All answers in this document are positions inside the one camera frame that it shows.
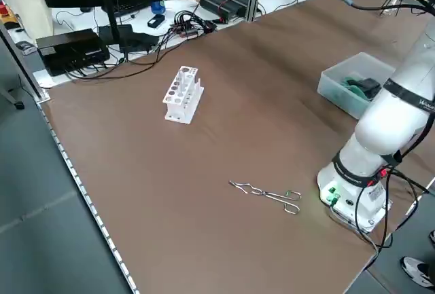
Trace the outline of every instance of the black electronic box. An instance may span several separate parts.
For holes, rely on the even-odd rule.
[[[39,38],[36,42],[51,76],[102,64],[110,57],[109,50],[92,29]]]

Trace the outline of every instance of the white desk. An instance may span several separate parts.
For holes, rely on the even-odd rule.
[[[281,6],[280,8],[285,7],[285,5],[293,3],[296,4],[294,0],[259,0],[259,7],[263,10],[266,10],[266,13],[269,14],[273,12],[277,7]],[[165,1],[166,5],[166,20],[164,23],[162,23],[157,29],[151,29],[147,26],[147,22],[154,16],[154,14],[151,12],[151,8],[147,7],[143,10],[141,10],[138,14],[135,15],[134,19],[131,19],[130,16],[123,16],[122,21],[124,21],[126,24],[131,24],[133,27],[134,32],[136,33],[147,33],[149,35],[164,35],[172,23],[174,19],[174,15],[182,10],[190,10],[193,11],[193,9],[197,6],[197,2],[193,0],[169,0]],[[67,8],[67,9],[53,9],[52,10],[52,17],[54,21],[54,33],[55,34],[61,34],[61,33],[68,33],[71,32],[71,28],[74,30],[82,30],[82,29],[88,29],[88,28],[94,28],[97,26],[96,22],[99,26],[104,26],[109,24],[109,20],[107,18],[107,14],[99,7],[96,7],[93,12],[89,12],[86,14],[82,14],[79,16],[72,16],[71,14],[68,14],[68,12],[61,12],[61,11],[68,11],[72,14],[78,15],[81,14],[80,9],[75,8]],[[219,18],[215,14],[212,14],[211,12],[208,12],[207,10],[203,9],[201,6],[198,6],[198,9],[195,12],[198,16],[205,20],[211,20]],[[57,20],[62,23],[65,21],[66,23],[63,23],[62,25],[58,24],[56,21],[56,15]],[[239,19],[235,22],[232,22],[227,25],[219,25],[218,28],[226,28],[228,26],[231,26],[232,24],[236,24],[238,22],[242,21],[242,19]],[[25,33],[11,33],[12,39],[17,42],[21,40],[27,40],[32,43],[35,43],[34,40],[28,39],[25,36]],[[176,45],[178,43],[181,43],[184,39],[181,37],[174,37],[170,42],[168,42],[168,47]],[[110,46],[113,49],[118,49],[117,45],[111,45]],[[123,57],[123,54],[117,52],[116,50],[110,49],[111,56],[110,60],[106,61],[106,63],[115,63],[116,58]],[[140,54],[129,54],[130,58],[138,58],[140,56],[146,55],[146,52],[140,53]],[[85,70],[87,73],[94,72],[93,70]],[[55,85],[62,84],[66,81],[69,81],[69,77],[66,75],[59,75],[56,77],[51,77],[48,75],[48,72],[46,70],[38,71],[34,73],[36,80],[38,81],[39,85],[45,88],[51,88]]]

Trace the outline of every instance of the metal tongs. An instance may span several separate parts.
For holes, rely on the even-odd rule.
[[[273,194],[271,192],[267,192],[267,191],[258,189],[257,187],[253,187],[249,183],[236,183],[236,182],[233,182],[233,181],[229,181],[229,183],[232,186],[236,187],[237,189],[242,190],[246,194],[255,194],[256,196],[265,196],[265,197],[267,197],[269,199],[272,199],[272,200],[275,200],[275,201],[278,201],[278,202],[284,204],[284,211],[286,213],[289,213],[289,214],[292,214],[292,215],[296,215],[300,211],[300,209],[299,209],[299,207],[297,205],[292,204],[291,202],[287,201],[287,200],[299,201],[302,198],[302,195],[299,192],[288,190],[285,193],[285,196],[282,196],[280,194]],[[251,189],[250,189],[250,191],[246,191],[244,189],[244,187],[250,187]]]

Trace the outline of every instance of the green object in container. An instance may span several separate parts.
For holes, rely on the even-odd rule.
[[[368,102],[370,101],[367,96],[364,94],[364,92],[362,90],[360,90],[357,86],[355,85],[349,85],[348,81],[350,80],[354,80],[354,78],[351,77],[346,77],[344,78],[343,82],[341,83],[341,85],[343,87],[345,87],[346,89],[350,90],[351,92],[353,92],[355,95],[361,97],[364,100],[367,100]]]

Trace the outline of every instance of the plastic storage bin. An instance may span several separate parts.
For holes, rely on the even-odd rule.
[[[359,53],[323,71],[317,92],[358,120],[364,114],[370,101],[354,94],[341,83],[346,77],[352,77],[355,80],[370,77],[383,86],[394,71],[395,68],[377,58],[367,53]]]

